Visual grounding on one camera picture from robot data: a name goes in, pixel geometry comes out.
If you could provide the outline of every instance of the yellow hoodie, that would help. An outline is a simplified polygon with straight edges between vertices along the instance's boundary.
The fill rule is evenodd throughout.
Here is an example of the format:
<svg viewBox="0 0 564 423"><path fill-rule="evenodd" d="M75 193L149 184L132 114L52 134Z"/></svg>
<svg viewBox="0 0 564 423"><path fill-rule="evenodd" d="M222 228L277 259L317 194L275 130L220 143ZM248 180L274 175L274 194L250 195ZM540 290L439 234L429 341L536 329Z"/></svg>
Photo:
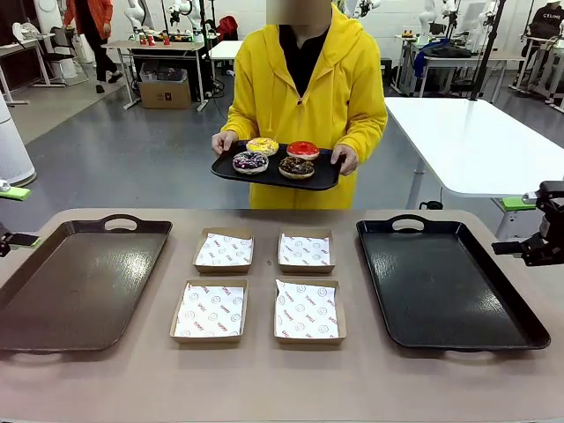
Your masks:
<svg viewBox="0 0 564 423"><path fill-rule="evenodd" d="M360 161L370 157L388 121L380 51L356 19L333 7L333 17L303 98L286 67L278 26L249 35L235 60L235 96L222 130L239 139L273 138L281 144L310 141L320 148L351 146ZM341 176L327 191L251 185L255 209L348 209L357 172Z"/></svg>

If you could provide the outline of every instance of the person walking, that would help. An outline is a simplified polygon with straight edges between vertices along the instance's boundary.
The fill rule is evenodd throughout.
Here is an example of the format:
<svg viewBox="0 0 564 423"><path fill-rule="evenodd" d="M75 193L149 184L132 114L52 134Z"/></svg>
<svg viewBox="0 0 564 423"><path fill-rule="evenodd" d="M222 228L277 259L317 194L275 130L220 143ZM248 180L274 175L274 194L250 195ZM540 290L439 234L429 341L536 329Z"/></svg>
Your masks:
<svg viewBox="0 0 564 423"><path fill-rule="evenodd" d="M96 76L98 84L96 93L105 92L102 83L106 82L106 72L111 72L110 84L116 83L122 74L115 63L108 57L108 52L102 46L108 44L112 33L112 14L114 6L112 0L66 0L67 10L64 14L64 25L69 26L74 19L79 34L84 34L88 44L94 52L96 60Z"/></svg>

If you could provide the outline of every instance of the chocolate donut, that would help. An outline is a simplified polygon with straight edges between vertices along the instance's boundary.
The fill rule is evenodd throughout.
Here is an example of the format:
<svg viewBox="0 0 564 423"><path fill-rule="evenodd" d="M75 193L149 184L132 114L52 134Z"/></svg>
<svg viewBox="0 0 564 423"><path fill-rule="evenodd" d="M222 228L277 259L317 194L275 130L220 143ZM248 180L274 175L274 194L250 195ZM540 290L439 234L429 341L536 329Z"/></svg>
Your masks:
<svg viewBox="0 0 564 423"><path fill-rule="evenodd" d="M314 164L299 157L286 157L280 162L278 170L289 179L308 179L315 173Z"/></svg>

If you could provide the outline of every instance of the cardboard box on floor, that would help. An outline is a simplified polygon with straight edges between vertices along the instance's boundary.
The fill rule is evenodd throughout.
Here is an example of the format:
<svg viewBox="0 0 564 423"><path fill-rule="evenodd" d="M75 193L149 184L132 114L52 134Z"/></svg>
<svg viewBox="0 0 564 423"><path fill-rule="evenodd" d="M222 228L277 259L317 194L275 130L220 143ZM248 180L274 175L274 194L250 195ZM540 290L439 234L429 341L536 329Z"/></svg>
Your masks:
<svg viewBox="0 0 564 423"><path fill-rule="evenodd" d="M188 80L177 82L142 82L139 84L144 108L189 108L190 85Z"/></svg>

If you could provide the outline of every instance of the red glazed donut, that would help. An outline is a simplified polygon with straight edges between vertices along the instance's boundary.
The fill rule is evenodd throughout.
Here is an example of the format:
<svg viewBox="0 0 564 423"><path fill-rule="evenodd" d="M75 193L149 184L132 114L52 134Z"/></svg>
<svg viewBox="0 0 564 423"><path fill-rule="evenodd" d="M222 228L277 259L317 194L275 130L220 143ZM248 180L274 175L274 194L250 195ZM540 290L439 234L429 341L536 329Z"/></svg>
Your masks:
<svg viewBox="0 0 564 423"><path fill-rule="evenodd" d="M315 144L308 143L307 141L291 143L286 151L288 156L298 157L304 160L315 160L319 157L319 149Z"/></svg>

